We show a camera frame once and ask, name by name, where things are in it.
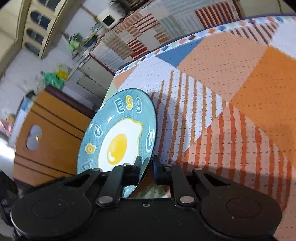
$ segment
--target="window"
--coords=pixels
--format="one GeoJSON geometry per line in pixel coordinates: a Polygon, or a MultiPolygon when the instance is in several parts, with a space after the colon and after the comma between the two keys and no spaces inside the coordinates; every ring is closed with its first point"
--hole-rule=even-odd
{"type": "Polygon", "coordinates": [[[45,7],[50,8],[52,11],[55,11],[60,1],[61,0],[39,0],[41,4],[43,4],[45,7]]]}
{"type": "Polygon", "coordinates": [[[27,35],[29,37],[31,37],[32,39],[34,39],[35,41],[37,41],[39,44],[42,44],[42,41],[43,41],[44,37],[42,37],[40,34],[35,32],[34,30],[27,29],[27,35]]]}
{"type": "Polygon", "coordinates": [[[32,53],[36,54],[38,57],[39,57],[39,52],[40,52],[40,49],[35,47],[33,44],[30,44],[30,43],[25,43],[25,47],[31,51],[32,53]]]}
{"type": "Polygon", "coordinates": [[[45,30],[47,30],[47,27],[50,23],[50,20],[47,17],[43,16],[42,14],[40,14],[38,12],[31,12],[30,17],[31,17],[32,21],[34,21],[36,24],[40,25],[45,30]]]}

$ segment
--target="patterned tablecloth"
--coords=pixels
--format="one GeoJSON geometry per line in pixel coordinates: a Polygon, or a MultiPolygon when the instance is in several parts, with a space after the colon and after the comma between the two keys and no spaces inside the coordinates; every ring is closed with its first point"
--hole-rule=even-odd
{"type": "Polygon", "coordinates": [[[107,32],[91,54],[116,72],[172,39],[239,17],[233,0],[150,0],[107,32]]]}
{"type": "MultiPolygon", "coordinates": [[[[272,196],[283,210],[275,237],[285,241],[296,240],[295,30],[292,16],[203,30],[118,70],[106,96],[147,92],[161,162],[206,168],[272,196]]],[[[138,196],[166,192],[149,183],[138,196]]]]}

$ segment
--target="wooden cabinet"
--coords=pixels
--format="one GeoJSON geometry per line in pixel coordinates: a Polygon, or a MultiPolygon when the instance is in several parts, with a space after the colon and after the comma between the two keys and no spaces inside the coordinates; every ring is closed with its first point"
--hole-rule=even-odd
{"type": "Polygon", "coordinates": [[[29,111],[17,140],[14,178],[37,186],[76,174],[80,143],[91,119],[47,92],[29,111]],[[27,147],[32,126],[41,129],[36,150],[27,147]]]}

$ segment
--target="plate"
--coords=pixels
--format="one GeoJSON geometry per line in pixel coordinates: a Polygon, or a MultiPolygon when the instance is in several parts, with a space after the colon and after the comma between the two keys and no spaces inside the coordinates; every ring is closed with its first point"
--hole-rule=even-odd
{"type": "MultiPolygon", "coordinates": [[[[107,100],[90,122],[78,154],[77,173],[91,168],[111,171],[142,157],[140,179],[153,156],[156,113],[150,97],[139,89],[125,89],[107,100]]],[[[136,186],[123,188],[129,197],[136,186]]]]}

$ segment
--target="metal screw head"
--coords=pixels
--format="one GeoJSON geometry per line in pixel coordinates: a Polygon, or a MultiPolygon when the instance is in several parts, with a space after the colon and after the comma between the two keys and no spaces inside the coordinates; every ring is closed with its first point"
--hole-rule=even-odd
{"type": "Polygon", "coordinates": [[[108,204],[113,201],[113,198],[110,196],[101,196],[99,197],[98,201],[100,204],[108,204]]]}
{"type": "Polygon", "coordinates": [[[194,202],[194,198],[193,197],[191,197],[191,196],[182,196],[182,197],[180,197],[180,202],[181,203],[192,203],[192,202],[194,202]]]}

